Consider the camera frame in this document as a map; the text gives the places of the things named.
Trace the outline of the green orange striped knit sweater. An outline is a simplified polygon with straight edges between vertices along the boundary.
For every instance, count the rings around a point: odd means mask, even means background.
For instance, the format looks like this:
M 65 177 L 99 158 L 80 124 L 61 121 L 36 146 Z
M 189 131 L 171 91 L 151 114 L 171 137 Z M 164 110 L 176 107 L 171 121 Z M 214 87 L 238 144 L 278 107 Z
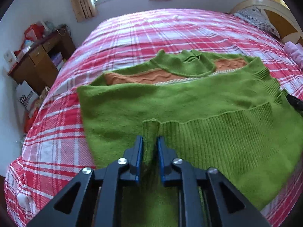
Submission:
M 105 72 L 77 89 L 94 163 L 144 139 L 142 180 L 123 191 L 122 226 L 177 226 L 177 190 L 159 177 L 156 139 L 193 166 L 218 168 L 261 210 L 302 154 L 302 115 L 260 58 L 196 50 Z

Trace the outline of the pink blanket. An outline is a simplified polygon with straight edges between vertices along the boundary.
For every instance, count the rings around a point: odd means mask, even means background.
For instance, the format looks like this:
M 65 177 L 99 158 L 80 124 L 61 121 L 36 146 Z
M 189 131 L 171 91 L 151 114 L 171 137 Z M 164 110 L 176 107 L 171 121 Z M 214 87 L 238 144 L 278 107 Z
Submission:
M 299 66 L 299 68 L 303 69 L 303 47 L 301 44 L 294 44 L 292 42 L 286 42 L 284 44 L 284 50 L 290 56 L 291 59 Z

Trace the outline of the red plaid bed sheet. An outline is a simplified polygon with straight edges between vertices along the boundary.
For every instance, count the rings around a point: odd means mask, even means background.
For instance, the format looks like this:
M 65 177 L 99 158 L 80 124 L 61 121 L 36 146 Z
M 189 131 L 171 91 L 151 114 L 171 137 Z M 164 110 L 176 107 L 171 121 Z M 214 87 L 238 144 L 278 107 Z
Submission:
M 283 88 L 302 98 L 302 70 L 282 44 L 234 15 L 160 9 L 108 19 L 65 63 L 27 133 L 21 156 L 8 166 L 4 194 L 12 221 L 25 226 L 81 168 L 94 164 L 84 138 L 78 86 L 103 71 L 143 63 L 159 50 L 192 49 L 257 56 Z

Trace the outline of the cream wooden headboard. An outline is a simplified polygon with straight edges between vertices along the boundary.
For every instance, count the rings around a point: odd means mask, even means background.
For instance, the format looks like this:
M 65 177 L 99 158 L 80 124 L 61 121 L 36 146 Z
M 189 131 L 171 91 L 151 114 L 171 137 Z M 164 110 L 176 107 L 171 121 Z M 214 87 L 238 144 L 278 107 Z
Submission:
M 299 26 L 292 12 L 280 3 L 273 0 L 245 0 L 238 3 L 230 13 L 235 13 L 240 9 L 258 8 L 261 13 L 277 29 L 281 41 L 288 41 L 302 45 L 302 29 Z

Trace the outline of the grey striped pillow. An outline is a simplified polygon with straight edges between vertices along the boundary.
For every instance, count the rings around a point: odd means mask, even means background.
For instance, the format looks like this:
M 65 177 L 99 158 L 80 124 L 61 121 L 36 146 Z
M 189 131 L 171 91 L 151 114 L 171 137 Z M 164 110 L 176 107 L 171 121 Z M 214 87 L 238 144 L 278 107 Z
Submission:
M 281 40 L 280 34 L 278 33 L 277 29 L 274 25 L 267 19 L 262 13 L 261 10 L 252 7 L 252 8 L 245 8 L 237 10 L 233 13 L 234 16 L 244 20 L 247 23 L 257 27 L 259 30 Z

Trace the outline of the red plastic bag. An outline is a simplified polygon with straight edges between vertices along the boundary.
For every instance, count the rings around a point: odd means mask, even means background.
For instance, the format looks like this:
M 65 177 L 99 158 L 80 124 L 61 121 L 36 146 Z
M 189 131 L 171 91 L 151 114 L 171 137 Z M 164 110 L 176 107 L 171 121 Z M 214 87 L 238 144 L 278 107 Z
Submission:
M 36 108 L 32 114 L 32 116 L 27 115 L 25 118 L 25 125 L 24 125 L 24 133 L 28 133 L 30 128 L 32 127 L 36 117 L 38 115 L 38 108 Z

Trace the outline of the white paper shopping bag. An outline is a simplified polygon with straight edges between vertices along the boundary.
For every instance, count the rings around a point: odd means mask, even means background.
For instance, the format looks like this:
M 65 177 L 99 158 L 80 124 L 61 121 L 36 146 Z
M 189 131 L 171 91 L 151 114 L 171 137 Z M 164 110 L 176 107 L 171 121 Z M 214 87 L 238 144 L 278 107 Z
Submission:
M 17 100 L 26 108 L 27 111 L 31 110 L 33 103 L 39 97 L 25 80 L 17 86 L 16 96 Z

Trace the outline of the brown wooden desk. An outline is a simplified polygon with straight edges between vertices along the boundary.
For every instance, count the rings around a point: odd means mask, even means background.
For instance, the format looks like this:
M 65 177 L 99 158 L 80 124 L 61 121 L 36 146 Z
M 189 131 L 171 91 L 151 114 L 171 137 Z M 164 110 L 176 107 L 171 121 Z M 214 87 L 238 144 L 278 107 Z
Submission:
M 68 60 L 75 50 L 69 27 L 62 24 L 34 43 L 20 62 L 11 67 L 8 76 L 17 84 L 26 82 L 37 94 L 41 94 L 45 87 L 52 87 L 59 73 L 51 56 L 60 53 L 63 59 Z

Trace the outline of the white card box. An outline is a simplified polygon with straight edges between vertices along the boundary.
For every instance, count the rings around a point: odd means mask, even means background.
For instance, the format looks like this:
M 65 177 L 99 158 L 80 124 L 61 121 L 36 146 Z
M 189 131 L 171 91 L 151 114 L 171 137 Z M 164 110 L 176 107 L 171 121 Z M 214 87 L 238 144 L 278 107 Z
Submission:
M 14 52 L 10 50 L 7 50 L 4 53 L 4 59 L 10 67 L 17 63 L 17 57 L 15 56 Z

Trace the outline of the red gift box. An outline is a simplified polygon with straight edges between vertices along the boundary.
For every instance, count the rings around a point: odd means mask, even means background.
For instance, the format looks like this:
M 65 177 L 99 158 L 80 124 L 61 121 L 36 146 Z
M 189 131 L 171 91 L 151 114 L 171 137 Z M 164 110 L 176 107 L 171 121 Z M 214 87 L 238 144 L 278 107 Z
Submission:
M 43 38 L 44 30 L 45 28 L 42 24 L 31 24 L 30 27 L 24 31 L 25 39 L 33 42 L 41 40 Z

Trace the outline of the left beige curtain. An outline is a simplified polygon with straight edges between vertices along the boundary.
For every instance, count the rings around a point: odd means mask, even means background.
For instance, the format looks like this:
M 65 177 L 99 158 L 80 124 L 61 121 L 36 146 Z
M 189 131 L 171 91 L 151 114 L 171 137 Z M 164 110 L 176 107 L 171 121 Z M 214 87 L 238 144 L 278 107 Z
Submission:
M 78 23 L 97 16 L 94 0 L 70 0 Z

